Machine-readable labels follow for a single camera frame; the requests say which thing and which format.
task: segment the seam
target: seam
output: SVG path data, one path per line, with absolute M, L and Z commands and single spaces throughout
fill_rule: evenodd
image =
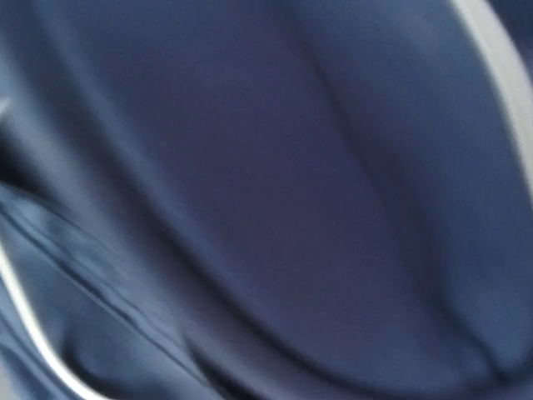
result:
M 79 276 L 79 274 L 75 273 L 72 270 L 66 271 L 60 262 L 60 260 L 57 259 L 53 254 L 51 254 L 48 249 L 46 249 L 46 245 L 44 243 L 41 243 L 36 237 L 34 237 L 31 233 L 29 233 L 26 229 L 20 226 L 7 212 L 3 209 L 3 207 L 0 207 L 0 214 L 3 215 L 4 220 L 9 223 L 16 231 L 18 231 L 30 244 L 32 244 L 44 257 L 48 259 L 50 264 L 58 270 L 60 273 L 64 273 L 69 278 L 69 282 L 72 285 L 78 286 L 81 293 L 84 293 L 86 298 L 91 301 L 91 303 L 94 303 L 95 305 L 98 305 L 102 311 L 107 313 L 110 317 L 115 319 L 116 321 L 120 322 L 121 325 L 123 325 L 125 328 L 129 329 L 130 332 L 135 333 L 138 335 L 138 337 L 142 338 L 146 343 L 151 344 L 156 350 L 158 350 L 160 353 L 164 354 L 170 361 L 172 361 L 177 367 L 179 367 L 183 372 L 187 373 L 191 378 L 195 379 L 198 383 L 200 383 L 203 387 L 206 388 L 212 388 L 212 385 L 210 385 L 207 381 L 201 380 L 200 377 L 198 377 L 197 374 L 195 374 L 190 368 L 185 366 L 182 362 L 180 362 L 176 357 L 174 357 L 168 350 L 166 350 L 160 343 L 155 341 L 153 338 L 151 338 L 149 335 L 147 335 L 145 332 L 143 332 L 139 327 L 132 323 L 132 320 L 128 317 L 127 313 L 120 310 L 115 305 L 109 303 L 107 299 L 102 298 L 98 294 L 97 288 L 90 285 L 87 280 L 83 279 Z
M 71 255 L 71 260 L 74 263 L 76 263 L 78 266 L 80 266 L 82 268 L 82 270 L 85 273 L 87 273 L 87 275 L 90 276 L 90 279 L 93 279 L 93 280 L 97 281 L 97 283 L 102 284 L 106 288 L 106 290 L 108 290 L 113 296 L 116 296 L 119 301 L 124 302 L 125 305 L 130 307 L 136 313 L 138 313 L 138 316 L 141 317 L 143 322 L 147 323 L 147 325 L 149 325 L 150 328 L 155 331 L 155 333 L 161 335 L 173 347 L 175 347 L 177 349 L 183 349 L 182 346 L 180 346 L 178 343 L 174 342 L 174 340 L 171 338 L 171 336 L 167 332 L 164 332 L 162 327 L 157 325 L 157 323 L 155 321 L 153 321 L 148 315 L 146 315 L 143 312 L 143 310 L 141 310 L 137 305 L 135 305 L 135 303 L 133 302 L 133 300 L 131 300 L 131 298 L 128 298 L 124 294 L 122 294 L 119 291 L 117 291 L 109 282 L 105 281 L 104 279 L 99 277 L 97 274 L 95 274 L 93 271 L 91 271 L 90 267 L 88 265 L 86 265 L 83 261 L 81 261 L 77 257 L 72 256 L 72 254 L 67 250 L 66 246 L 60 245 L 57 241 L 55 241 L 53 238 L 51 238 L 51 236 L 48 233 L 44 232 L 43 229 L 38 227 L 37 224 L 32 222 L 26 216 L 24 216 L 20 212 L 20 210 L 13 210 L 13 211 L 14 211 L 13 213 L 16 213 L 19 218 L 21 218 L 27 225 L 29 225 L 32 229 L 34 229 L 36 231 L 36 233 L 38 233 L 38 234 L 42 235 L 44 238 L 46 238 L 46 240 L 48 240 L 50 242 L 49 243 L 50 245 L 54 246 L 57 250 L 59 250 L 62 253 L 66 253 L 68 255 Z M 101 260 L 101 262 L 102 263 L 106 263 L 106 264 L 110 264 L 105 259 Z

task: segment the navy blue fabric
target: navy blue fabric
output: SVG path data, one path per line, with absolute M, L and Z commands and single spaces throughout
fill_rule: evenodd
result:
M 531 397 L 530 199 L 447 2 L 4 2 L 0 32 L 3 140 L 247 396 Z
M 0 240 L 44 332 L 83 381 L 113 398 L 221 398 L 181 337 L 134 303 L 97 239 L 35 199 L 0 187 Z M 4 286 L 0 297 L 2 365 L 17 399 L 74 398 L 41 360 Z

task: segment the white piping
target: white piping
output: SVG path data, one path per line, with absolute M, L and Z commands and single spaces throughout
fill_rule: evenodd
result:
M 486 65 L 533 199 L 533 88 L 526 66 L 486 0 L 450 2 Z
M 0 102 L 0 118 L 5 115 L 5 111 L 9 106 L 7 100 Z M 22 325 L 27 331 L 27 334 L 32 339 L 33 345 L 41 354 L 44 362 L 50 367 L 53 373 L 74 393 L 76 393 L 83 400 L 111 400 L 98 392 L 92 390 L 79 377 L 76 376 L 62 361 L 62 359 L 55 353 L 52 345 L 44 334 L 41 324 L 35 313 L 32 310 L 30 302 L 27 300 L 26 294 L 22 289 L 22 285 L 18 281 L 17 274 L 10 263 L 5 250 L 0 242 L 0 278 L 2 278 L 6 286 L 7 293 L 12 300 L 13 305 L 17 309 L 18 316 L 22 321 Z

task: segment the stitching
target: stitching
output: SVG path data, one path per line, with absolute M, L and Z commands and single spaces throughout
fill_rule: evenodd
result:
M 136 324 L 132 323 L 132 320 L 127 317 L 127 314 L 122 312 L 118 307 L 115 305 L 109 303 L 107 299 L 102 298 L 101 296 L 98 296 L 97 289 L 92 287 L 89 282 L 87 282 L 86 279 L 83 279 L 79 276 L 79 274 L 75 273 L 74 271 L 65 271 L 65 269 L 62 267 L 59 260 L 57 260 L 57 257 L 55 257 L 53 254 L 51 254 L 47 249 L 46 245 L 42 242 L 40 242 L 36 237 L 34 237 L 31 233 L 29 233 L 26 229 L 20 226 L 19 223 L 17 223 L 4 209 L 4 207 L 0 207 L 0 213 L 4 216 L 4 220 L 8 222 L 16 231 L 19 231 L 22 236 L 24 236 L 27 241 L 32 244 L 38 251 L 42 253 L 42 255 L 46 256 L 48 260 L 51 262 L 51 264 L 56 267 L 56 269 L 62 273 L 67 274 L 70 278 L 75 278 L 77 280 L 77 283 L 79 286 L 82 286 L 83 289 L 81 290 L 82 293 L 86 295 L 86 297 L 92 301 L 92 303 L 97 304 L 100 306 L 100 308 L 110 315 L 112 318 L 120 321 L 123 325 L 127 326 L 131 332 L 136 333 L 140 338 L 143 338 L 146 342 L 153 345 L 155 349 L 158 349 L 162 354 L 166 355 L 172 362 L 174 362 L 178 367 L 180 367 L 184 372 L 188 373 L 192 378 L 194 378 L 198 383 L 200 383 L 203 387 L 206 388 L 212 388 L 210 384 L 208 384 L 207 381 L 203 381 L 198 377 L 197 374 L 195 374 L 190 368 L 185 366 L 180 360 L 178 360 L 176 357 L 174 357 L 168 350 L 166 350 L 159 342 L 155 341 L 152 337 L 147 335 L 143 330 L 141 330 Z
M 71 254 L 66 246 L 62 246 L 60 245 L 58 242 L 56 242 L 55 240 L 53 240 L 51 238 L 51 236 L 45 232 L 42 228 L 40 228 L 36 223 L 34 223 L 33 221 L 31 221 L 29 218 L 27 218 L 26 216 L 24 216 L 22 214 L 22 212 L 20 210 L 14 210 L 15 213 L 17 213 L 17 216 L 20 217 L 26 224 L 28 224 L 32 229 L 34 229 L 35 231 L 37 231 L 37 233 L 39 233 L 40 235 L 42 235 L 43 237 L 45 237 L 52 246 L 54 246 L 57 250 L 59 250 L 60 252 L 63 252 L 63 253 L 66 253 L 66 254 Z M 79 228 L 77 227 L 73 227 L 74 230 L 80 230 Z M 105 260 L 104 257 L 100 257 L 100 254 L 98 254 L 98 258 L 102 259 L 102 260 L 99 260 L 101 261 L 102 263 L 106 263 L 106 264 L 110 264 L 108 261 Z M 176 347 L 176 348 L 180 348 L 182 349 L 182 346 L 180 346 L 178 343 L 174 342 L 174 340 L 171 338 L 171 336 L 165 332 L 162 327 L 160 327 L 159 325 L 157 325 L 157 323 L 155 321 L 153 321 L 148 315 L 146 315 L 143 310 L 141 310 L 134 302 L 133 300 L 131 300 L 130 298 L 126 297 L 124 294 L 120 293 L 119 291 L 117 291 L 109 282 L 105 281 L 104 279 L 102 279 L 101 277 L 99 277 L 97 274 L 95 274 L 88 265 L 86 265 L 82 260 L 72 256 L 71 257 L 72 261 L 75 262 L 77 265 L 79 265 L 80 267 L 82 267 L 82 270 L 84 272 L 86 272 L 91 279 L 94 279 L 95 281 L 97 281 L 98 283 L 102 284 L 107 290 L 109 290 L 110 293 L 112 293 L 112 295 L 116 296 L 119 300 L 122 300 L 126 305 L 128 305 L 132 310 L 134 310 L 135 312 L 137 312 L 139 314 L 139 316 L 144 320 L 144 322 L 146 322 L 156 333 L 160 334 L 162 337 L 164 337 L 172 346 Z

